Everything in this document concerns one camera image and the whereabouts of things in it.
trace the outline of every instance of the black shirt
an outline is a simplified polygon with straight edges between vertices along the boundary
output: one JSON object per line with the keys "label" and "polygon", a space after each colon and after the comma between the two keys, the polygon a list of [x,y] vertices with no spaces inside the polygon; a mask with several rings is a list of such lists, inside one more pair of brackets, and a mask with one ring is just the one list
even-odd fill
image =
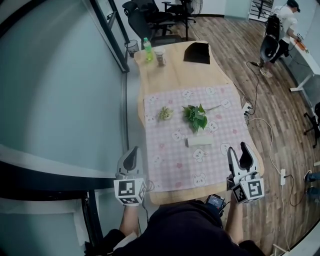
{"label": "black shirt", "polygon": [[[119,230],[111,230],[95,254],[107,255],[124,238]],[[264,256],[253,241],[233,243],[222,228],[218,210],[201,201],[161,206],[144,233],[112,255]]]}

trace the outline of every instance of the pink checkered tablecloth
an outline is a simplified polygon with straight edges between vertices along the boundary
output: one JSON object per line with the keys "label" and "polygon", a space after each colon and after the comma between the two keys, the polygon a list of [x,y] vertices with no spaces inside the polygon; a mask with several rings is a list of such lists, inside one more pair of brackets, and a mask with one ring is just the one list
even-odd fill
{"label": "pink checkered tablecloth", "polygon": [[[184,121],[182,106],[202,105],[208,124],[194,133]],[[166,106],[170,120],[158,120]],[[250,145],[240,98],[234,85],[197,87],[148,95],[144,99],[146,147],[149,179],[153,192],[176,191],[224,182],[230,175],[227,151],[233,147],[241,157],[241,142]],[[210,135],[212,145],[186,147],[186,138]]]}

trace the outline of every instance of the orange object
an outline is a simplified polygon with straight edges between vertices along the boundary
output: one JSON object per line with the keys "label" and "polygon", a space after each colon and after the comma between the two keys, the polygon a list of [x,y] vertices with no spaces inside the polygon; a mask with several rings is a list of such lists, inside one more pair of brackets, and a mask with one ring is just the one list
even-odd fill
{"label": "orange object", "polygon": [[307,50],[307,47],[302,42],[298,42],[298,40],[294,40],[294,42],[296,43],[297,46],[300,47],[302,51]]}

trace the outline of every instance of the white desk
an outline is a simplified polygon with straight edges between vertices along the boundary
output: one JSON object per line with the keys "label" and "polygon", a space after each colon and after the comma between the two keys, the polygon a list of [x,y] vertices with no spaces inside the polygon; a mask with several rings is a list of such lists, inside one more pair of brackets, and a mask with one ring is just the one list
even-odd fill
{"label": "white desk", "polygon": [[302,56],[302,58],[305,60],[305,62],[311,69],[310,74],[307,75],[307,77],[299,84],[297,88],[290,89],[291,92],[297,92],[303,90],[304,85],[309,81],[311,77],[320,76],[320,67],[310,53],[307,53],[306,51],[300,49],[300,47],[296,44],[295,40],[292,37],[290,39],[290,43],[292,44],[292,46],[295,47],[295,49]]}

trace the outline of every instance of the pants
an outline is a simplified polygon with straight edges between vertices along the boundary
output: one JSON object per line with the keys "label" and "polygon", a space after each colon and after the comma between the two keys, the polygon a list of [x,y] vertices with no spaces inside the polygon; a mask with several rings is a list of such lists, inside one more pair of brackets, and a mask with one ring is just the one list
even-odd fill
{"label": "pants", "polygon": [[279,50],[275,54],[274,58],[270,60],[272,64],[275,64],[276,60],[279,59],[283,54],[289,50],[289,44],[282,39],[279,41]]}
{"label": "pants", "polygon": [[317,187],[310,187],[306,191],[306,194],[313,199],[320,199],[320,188]]}
{"label": "pants", "polygon": [[320,181],[320,172],[308,173],[305,177],[306,182]]}

